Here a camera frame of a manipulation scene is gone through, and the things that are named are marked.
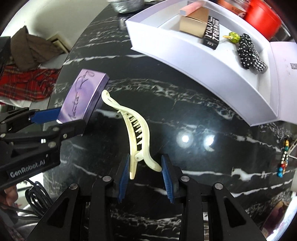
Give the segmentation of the purple palette box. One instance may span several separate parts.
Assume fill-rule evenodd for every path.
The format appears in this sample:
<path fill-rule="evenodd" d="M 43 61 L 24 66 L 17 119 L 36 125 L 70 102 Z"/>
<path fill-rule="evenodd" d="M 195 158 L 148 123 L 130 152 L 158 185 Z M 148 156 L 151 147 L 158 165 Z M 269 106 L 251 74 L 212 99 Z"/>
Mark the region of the purple palette box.
<path fill-rule="evenodd" d="M 106 73 L 82 69 L 64 100 L 57 122 L 88 122 L 108 80 Z"/>

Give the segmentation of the cream hair claw clip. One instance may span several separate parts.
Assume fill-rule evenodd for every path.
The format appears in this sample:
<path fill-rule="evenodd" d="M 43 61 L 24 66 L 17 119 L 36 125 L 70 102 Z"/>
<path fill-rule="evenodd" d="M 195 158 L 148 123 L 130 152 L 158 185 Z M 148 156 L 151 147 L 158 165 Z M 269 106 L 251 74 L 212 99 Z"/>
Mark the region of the cream hair claw clip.
<path fill-rule="evenodd" d="M 125 122 L 130 147 L 130 179 L 135 178 L 137 164 L 140 161 L 144 161 L 152 170 L 161 172 L 162 167 L 151 157 L 149 151 L 150 131 L 146 120 L 133 109 L 120 105 L 107 90 L 102 91 L 101 97 L 105 104 L 122 115 Z"/>

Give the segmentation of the black lip gloss box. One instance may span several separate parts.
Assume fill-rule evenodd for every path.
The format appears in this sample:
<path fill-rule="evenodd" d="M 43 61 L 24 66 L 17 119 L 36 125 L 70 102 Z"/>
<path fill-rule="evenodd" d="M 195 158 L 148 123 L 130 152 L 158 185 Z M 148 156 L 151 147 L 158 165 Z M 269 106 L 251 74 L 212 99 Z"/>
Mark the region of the black lip gloss box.
<path fill-rule="evenodd" d="M 209 16 L 202 44 L 215 50 L 219 45 L 219 20 Z"/>

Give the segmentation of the black white gingham scrunchie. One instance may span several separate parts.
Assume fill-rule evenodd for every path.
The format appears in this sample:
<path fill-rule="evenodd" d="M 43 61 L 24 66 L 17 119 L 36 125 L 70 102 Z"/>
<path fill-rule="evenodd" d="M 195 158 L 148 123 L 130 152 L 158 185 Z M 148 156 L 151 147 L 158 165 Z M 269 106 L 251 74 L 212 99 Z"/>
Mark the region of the black white gingham scrunchie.
<path fill-rule="evenodd" d="M 258 52 L 256 50 L 252 53 L 252 62 L 253 62 L 253 68 L 257 70 L 258 72 L 263 72 L 266 69 L 266 64 L 262 61 L 260 58 Z"/>

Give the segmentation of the black polka dot scrunchie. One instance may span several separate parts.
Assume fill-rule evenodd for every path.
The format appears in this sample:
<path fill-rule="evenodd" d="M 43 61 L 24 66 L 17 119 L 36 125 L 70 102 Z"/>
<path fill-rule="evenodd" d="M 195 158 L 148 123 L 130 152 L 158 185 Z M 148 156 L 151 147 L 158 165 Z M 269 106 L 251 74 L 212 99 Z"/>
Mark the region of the black polka dot scrunchie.
<path fill-rule="evenodd" d="M 245 69 L 250 69 L 253 67 L 252 53 L 255 49 L 254 43 L 252 42 L 250 36 L 246 33 L 240 35 L 241 39 L 239 41 L 237 53 L 240 58 L 240 63 Z"/>

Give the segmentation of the gold rectangular box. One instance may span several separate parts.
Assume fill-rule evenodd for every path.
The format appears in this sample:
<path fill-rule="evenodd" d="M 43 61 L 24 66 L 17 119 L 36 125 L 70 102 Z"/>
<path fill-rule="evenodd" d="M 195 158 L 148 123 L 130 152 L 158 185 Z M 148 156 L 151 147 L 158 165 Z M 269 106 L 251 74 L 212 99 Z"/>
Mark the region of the gold rectangular box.
<path fill-rule="evenodd" d="M 188 16 L 181 16 L 179 30 L 202 38 L 206 30 L 209 9 L 201 7 Z"/>

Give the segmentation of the pink stick tube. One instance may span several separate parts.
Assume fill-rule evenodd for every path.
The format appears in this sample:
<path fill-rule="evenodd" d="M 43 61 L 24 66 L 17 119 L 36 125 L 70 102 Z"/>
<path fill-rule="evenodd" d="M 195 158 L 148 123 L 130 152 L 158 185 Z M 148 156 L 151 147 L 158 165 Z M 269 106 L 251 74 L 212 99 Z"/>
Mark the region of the pink stick tube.
<path fill-rule="evenodd" d="M 180 9 L 181 16 L 188 16 L 205 5 L 205 1 L 195 1 Z"/>

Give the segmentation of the red plaid cloth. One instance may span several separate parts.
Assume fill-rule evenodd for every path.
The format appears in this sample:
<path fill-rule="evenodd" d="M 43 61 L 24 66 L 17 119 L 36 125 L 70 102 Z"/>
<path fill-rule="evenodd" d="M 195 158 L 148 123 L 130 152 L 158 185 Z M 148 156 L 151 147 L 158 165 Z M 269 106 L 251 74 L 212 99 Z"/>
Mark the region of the red plaid cloth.
<path fill-rule="evenodd" d="M 1 76 L 1 97 L 38 102 L 51 96 L 59 69 L 20 71 L 15 65 L 4 68 Z"/>

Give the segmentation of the brown cloth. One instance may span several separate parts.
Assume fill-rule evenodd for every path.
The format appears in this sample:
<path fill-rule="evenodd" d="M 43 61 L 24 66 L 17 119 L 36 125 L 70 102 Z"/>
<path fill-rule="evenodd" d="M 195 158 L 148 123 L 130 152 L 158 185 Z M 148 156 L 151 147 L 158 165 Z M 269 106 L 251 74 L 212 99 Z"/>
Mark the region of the brown cloth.
<path fill-rule="evenodd" d="M 11 56 L 21 71 L 36 69 L 39 64 L 62 53 L 62 49 L 52 42 L 29 34 L 26 26 L 18 30 L 11 38 Z"/>

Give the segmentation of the colourful bead charm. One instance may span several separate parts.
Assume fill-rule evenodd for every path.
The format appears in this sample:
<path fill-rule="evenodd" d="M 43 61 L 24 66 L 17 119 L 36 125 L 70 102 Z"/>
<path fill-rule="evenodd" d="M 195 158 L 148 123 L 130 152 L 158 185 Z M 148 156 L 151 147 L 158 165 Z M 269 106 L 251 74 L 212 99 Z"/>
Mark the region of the colourful bead charm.
<path fill-rule="evenodd" d="M 289 137 L 284 139 L 284 146 L 282 151 L 281 160 L 279 162 L 279 166 L 277 169 L 277 176 L 282 178 L 284 173 L 286 172 L 286 167 L 288 166 L 288 151 L 290 148 Z"/>

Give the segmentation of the white open gift box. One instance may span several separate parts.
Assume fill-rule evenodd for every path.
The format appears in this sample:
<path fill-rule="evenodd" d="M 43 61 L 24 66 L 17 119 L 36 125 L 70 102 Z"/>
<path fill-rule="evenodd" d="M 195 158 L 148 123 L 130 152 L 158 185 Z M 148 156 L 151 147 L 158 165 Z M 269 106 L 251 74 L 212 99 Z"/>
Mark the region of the white open gift box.
<path fill-rule="evenodd" d="M 248 125 L 273 121 L 296 123 L 296 43 L 269 42 L 246 21 L 207 1 L 218 19 L 219 45 L 211 49 L 202 39 L 179 30 L 180 9 L 188 1 L 163 1 L 125 23 L 132 49 L 192 78 L 229 105 Z M 248 34 L 267 68 L 263 73 L 240 64 L 234 44 L 222 36 Z"/>

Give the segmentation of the small steel bowl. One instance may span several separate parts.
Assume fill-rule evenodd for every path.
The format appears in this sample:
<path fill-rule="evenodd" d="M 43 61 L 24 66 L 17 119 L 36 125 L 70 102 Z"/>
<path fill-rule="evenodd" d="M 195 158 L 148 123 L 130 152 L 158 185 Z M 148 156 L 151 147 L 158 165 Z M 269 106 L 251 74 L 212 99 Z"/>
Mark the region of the small steel bowl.
<path fill-rule="evenodd" d="M 144 0 L 111 0 L 107 2 L 120 14 L 132 13 L 144 7 Z"/>

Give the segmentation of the short clear jar orange label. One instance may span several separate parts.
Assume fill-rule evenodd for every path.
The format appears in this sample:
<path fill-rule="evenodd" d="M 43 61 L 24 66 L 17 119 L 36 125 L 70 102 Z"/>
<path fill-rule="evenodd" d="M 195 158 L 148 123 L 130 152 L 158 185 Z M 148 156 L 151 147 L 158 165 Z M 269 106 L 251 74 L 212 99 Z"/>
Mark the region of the short clear jar orange label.
<path fill-rule="evenodd" d="M 241 18 L 244 18 L 249 6 L 249 1 L 244 0 L 217 0 L 217 3 Z"/>

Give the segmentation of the red canister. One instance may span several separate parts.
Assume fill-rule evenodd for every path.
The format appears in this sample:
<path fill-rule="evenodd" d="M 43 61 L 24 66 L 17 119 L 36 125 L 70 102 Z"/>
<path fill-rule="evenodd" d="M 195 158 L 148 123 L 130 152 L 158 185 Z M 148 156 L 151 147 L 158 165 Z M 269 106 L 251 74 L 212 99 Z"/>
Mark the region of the red canister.
<path fill-rule="evenodd" d="M 281 27 L 281 19 L 277 13 L 259 0 L 250 1 L 244 20 L 269 41 Z"/>

